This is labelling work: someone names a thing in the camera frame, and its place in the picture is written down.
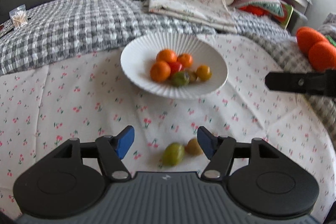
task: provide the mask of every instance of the white bowl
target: white bowl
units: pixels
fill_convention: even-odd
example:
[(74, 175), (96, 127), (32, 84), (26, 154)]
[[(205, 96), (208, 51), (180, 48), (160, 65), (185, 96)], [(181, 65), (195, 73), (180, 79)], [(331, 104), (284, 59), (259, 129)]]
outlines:
[[(207, 65), (212, 77), (182, 87), (169, 83), (156, 83), (150, 77), (150, 69), (159, 51), (171, 49), (177, 53), (189, 53), (194, 59), (192, 69)], [(211, 45), (196, 36), (178, 33), (151, 33), (134, 39), (121, 54), (121, 67), (135, 85), (150, 93), (172, 99), (198, 99), (217, 92), (227, 80), (228, 71), (222, 55)]]

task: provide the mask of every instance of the black buckle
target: black buckle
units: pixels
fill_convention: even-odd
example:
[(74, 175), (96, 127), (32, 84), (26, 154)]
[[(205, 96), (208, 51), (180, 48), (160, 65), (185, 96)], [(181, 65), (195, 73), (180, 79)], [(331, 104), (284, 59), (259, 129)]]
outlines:
[(336, 70), (324, 73), (270, 72), (265, 77), (269, 90), (336, 97)]

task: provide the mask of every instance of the orange knitted object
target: orange knitted object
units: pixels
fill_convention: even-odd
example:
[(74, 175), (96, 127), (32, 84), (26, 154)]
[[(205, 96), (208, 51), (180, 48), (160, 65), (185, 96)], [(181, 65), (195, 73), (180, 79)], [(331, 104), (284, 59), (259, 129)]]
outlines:
[(239, 10), (251, 13), (251, 14), (256, 15), (258, 17), (269, 15), (268, 11), (264, 10), (261, 7), (256, 7), (256, 6), (253, 6), (253, 5), (248, 5), (248, 6), (245, 6), (245, 7), (240, 7)]
[(311, 29), (311, 28), (310, 28), (310, 27), (307, 27), (307, 26), (300, 27), (300, 28), (298, 28), (298, 30), (296, 31), (296, 35), (297, 35), (300, 31), (302, 31), (302, 30), (308, 30), (308, 29)]
[(296, 33), (297, 45), (305, 56), (308, 56), (310, 48), (317, 42), (329, 41), (318, 31), (309, 28), (301, 27)]
[(308, 60), (311, 66), (319, 72), (336, 69), (336, 47), (329, 41), (317, 42), (309, 50)]

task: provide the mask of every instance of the cherry pattern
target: cherry pattern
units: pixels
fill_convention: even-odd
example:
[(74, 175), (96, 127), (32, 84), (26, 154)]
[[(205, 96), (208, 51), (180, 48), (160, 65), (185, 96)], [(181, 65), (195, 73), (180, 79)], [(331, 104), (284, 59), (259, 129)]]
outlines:
[(312, 214), (323, 222), (336, 197), (335, 152), (323, 123), (303, 97), (265, 88), (263, 78), (279, 67), (257, 44), (230, 35), (200, 37), (223, 54), (229, 77), (222, 89), (194, 101), (153, 96), (131, 84), (116, 61), (120, 50), (2, 76), (0, 210), (12, 218), (20, 214), (12, 193), (15, 179), (67, 139), (92, 142), (129, 124), (135, 142), (123, 162), (132, 175), (138, 170), (201, 174), (205, 156), (167, 168), (160, 154), (172, 142), (186, 145), (205, 126), (239, 142), (262, 138), (313, 174), (320, 196)]

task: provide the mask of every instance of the red tomato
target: red tomato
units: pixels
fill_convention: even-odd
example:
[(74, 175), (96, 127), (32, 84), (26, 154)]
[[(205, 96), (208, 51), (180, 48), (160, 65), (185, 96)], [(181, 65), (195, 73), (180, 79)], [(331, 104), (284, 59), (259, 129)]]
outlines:
[(180, 62), (169, 62), (168, 65), (170, 66), (170, 76), (183, 70), (183, 66)]

